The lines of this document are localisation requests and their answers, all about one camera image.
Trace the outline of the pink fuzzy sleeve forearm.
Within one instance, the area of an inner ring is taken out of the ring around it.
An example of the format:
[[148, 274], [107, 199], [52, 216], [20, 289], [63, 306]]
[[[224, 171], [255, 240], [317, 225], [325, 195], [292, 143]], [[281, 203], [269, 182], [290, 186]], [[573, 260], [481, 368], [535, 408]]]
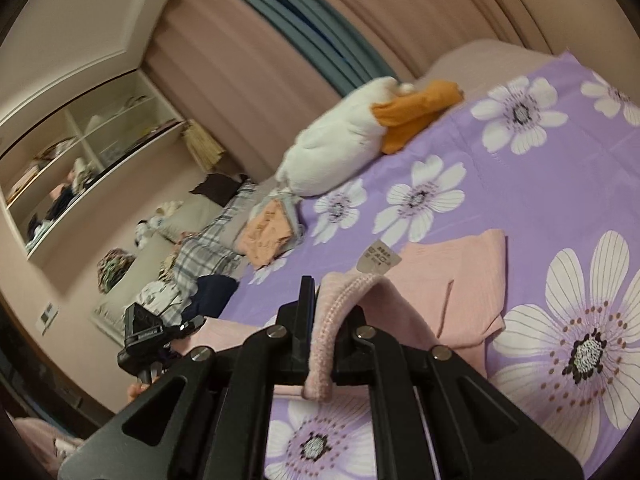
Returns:
[[58, 478], [63, 463], [85, 443], [39, 418], [10, 417], [10, 421], [36, 460], [53, 478]]

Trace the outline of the person's left hand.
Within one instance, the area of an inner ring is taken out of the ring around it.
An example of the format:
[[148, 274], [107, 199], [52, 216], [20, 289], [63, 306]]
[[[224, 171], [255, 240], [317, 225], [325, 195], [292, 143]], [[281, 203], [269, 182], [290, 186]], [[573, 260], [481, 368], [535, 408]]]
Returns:
[[131, 384], [127, 389], [127, 398], [128, 402], [134, 402], [140, 394], [144, 393], [147, 388], [149, 388], [149, 384], [145, 382], [139, 382], [138, 380]]

